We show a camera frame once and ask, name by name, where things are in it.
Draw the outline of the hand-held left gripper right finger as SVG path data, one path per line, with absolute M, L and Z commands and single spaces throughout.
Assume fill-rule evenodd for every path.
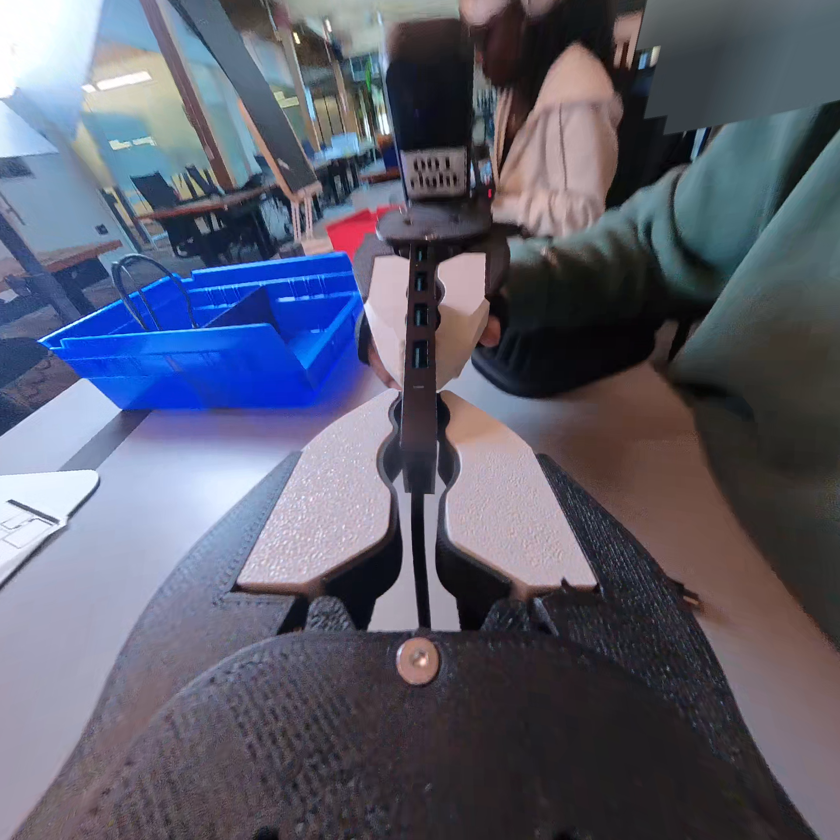
M 594 592 L 592 566 L 531 446 L 463 397 L 440 397 L 445 546 L 521 599 Z

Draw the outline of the slim black usb hub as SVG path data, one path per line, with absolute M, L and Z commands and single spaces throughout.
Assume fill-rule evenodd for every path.
M 412 243 L 408 254 L 400 453 L 405 491 L 423 497 L 434 493 L 437 475 L 437 265 L 429 244 Z

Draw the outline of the blue plastic bin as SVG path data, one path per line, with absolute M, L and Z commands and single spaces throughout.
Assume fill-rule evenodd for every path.
M 203 350 L 196 331 L 267 287 L 283 344 Z M 318 403 L 362 309 L 344 253 L 166 276 L 39 340 L 122 410 L 292 408 Z

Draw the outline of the white light panel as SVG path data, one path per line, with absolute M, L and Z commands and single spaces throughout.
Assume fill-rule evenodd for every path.
M 103 1 L 1 2 L 1 156 L 57 153 L 43 129 L 73 134 Z

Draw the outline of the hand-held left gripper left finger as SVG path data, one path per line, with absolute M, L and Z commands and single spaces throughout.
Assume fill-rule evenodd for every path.
M 252 594 L 318 596 L 384 543 L 392 493 L 380 455 L 397 392 L 325 427 L 302 451 L 236 580 Z

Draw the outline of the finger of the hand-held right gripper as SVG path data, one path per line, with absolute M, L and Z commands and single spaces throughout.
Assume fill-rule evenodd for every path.
M 381 367 L 403 389 L 410 262 L 398 255 L 374 258 L 364 313 Z
M 437 267 L 442 289 L 435 332 L 436 389 L 458 378 L 487 326 L 487 255 L 463 253 Z

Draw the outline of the black office chair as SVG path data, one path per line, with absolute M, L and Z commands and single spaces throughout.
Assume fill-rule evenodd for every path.
M 174 188 L 159 172 L 131 176 L 131 182 L 154 211 L 173 209 L 181 203 Z M 182 259 L 200 256 L 200 248 L 198 248 L 200 231 L 193 219 L 187 216 L 175 216 L 160 219 L 159 223 L 176 256 Z

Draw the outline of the red plastic bin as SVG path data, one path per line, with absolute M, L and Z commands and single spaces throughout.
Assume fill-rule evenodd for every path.
M 376 229 L 380 219 L 391 211 L 401 208 L 401 204 L 365 208 L 339 221 L 327 224 L 327 236 L 333 251 L 344 253 L 353 261 L 363 242 L 369 236 L 376 238 Z

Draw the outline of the person's right forearm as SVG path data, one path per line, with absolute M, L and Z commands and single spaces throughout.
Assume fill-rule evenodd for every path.
M 571 331 L 632 319 L 675 319 L 712 305 L 723 280 L 688 247 L 678 199 L 700 161 L 668 172 L 567 238 L 510 238 L 500 289 L 511 329 Z

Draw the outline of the wooden office desk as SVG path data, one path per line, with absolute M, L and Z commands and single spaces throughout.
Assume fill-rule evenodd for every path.
M 160 206 L 139 220 L 161 224 L 173 253 L 183 259 L 200 258 L 207 268 L 221 266 L 234 245 L 253 245 L 268 260 L 277 249 L 260 208 L 275 192 L 281 192 L 276 183 L 256 185 Z
M 101 282 L 108 274 L 100 257 L 121 248 L 123 242 L 114 239 L 36 252 L 35 257 L 56 279 L 79 314 L 86 317 L 93 313 L 95 308 L 86 296 L 85 289 Z M 23 298 L 31 298 L 32 302 L 35 302 L 36 293 L 30 284 L 30 276 L 15 257 L 2 259 L 1 292 L 3 303 Z

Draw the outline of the white stand with printed tags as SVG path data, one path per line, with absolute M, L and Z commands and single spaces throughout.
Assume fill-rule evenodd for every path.
M 99 485 L 93 469 L 1 477 L 1 585 L 67 528 Z

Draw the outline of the person's right hand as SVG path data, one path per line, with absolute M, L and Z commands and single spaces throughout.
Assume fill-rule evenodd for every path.
M 496 348 L 505 332 L 508 323 L 508 304 L 501 293 L 489 299 L 489 310 L 486 326 L 478 339 L 478 346 L 486 349 Z

